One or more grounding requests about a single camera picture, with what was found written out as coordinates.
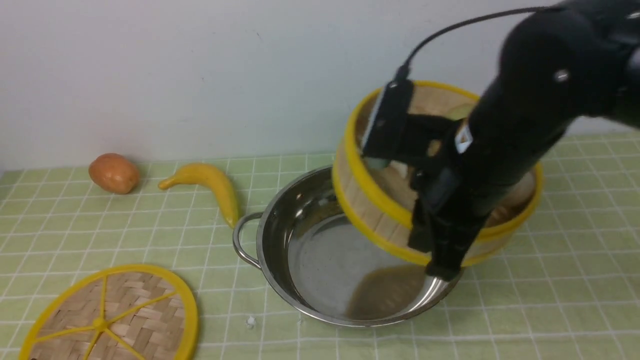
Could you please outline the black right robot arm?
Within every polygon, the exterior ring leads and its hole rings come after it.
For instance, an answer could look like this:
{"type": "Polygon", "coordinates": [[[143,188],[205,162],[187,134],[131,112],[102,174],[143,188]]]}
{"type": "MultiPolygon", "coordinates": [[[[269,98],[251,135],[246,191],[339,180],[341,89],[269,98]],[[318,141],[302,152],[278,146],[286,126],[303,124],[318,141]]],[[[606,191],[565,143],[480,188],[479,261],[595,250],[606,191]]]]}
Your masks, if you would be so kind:
{"type": "Polygon", "coordinates": [[[637,0],[530,7],[507,35],[498,73],[434,155],[414,163],[428,276],[450,281],[491,212],[578,117],[639,127],[637,0]]]}

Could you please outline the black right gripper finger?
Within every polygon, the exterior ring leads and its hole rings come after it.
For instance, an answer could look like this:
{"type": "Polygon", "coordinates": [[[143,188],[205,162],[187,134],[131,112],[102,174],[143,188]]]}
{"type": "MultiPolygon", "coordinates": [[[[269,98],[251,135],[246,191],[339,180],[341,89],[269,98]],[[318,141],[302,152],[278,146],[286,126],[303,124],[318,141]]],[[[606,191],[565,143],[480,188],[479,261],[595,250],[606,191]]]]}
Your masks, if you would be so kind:
{"type": "Polygon", "coordinates": [[[430,224],[432,249],[425,273],[442,281],[452,281],[460,275],[466,254],[481,230],[478,221],[466,223],[435,219],[430,224]]]}

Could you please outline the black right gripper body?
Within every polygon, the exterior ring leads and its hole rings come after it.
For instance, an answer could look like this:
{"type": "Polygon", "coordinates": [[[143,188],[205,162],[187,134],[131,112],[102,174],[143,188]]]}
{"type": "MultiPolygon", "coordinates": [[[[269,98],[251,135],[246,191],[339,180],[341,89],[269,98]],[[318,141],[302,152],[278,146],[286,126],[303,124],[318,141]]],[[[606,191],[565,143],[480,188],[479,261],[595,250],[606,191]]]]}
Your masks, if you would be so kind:
{"type": "Polygon", "coordinates": [[[481,232],[502,221],[495,211],[526,204],[530,170],[565,131],[566,124],[557,120],[460,121],[436,156],[438,166],[411,180],[418,198],[409,248],[431,254],[432,221],[479,222],[481,232]]]}

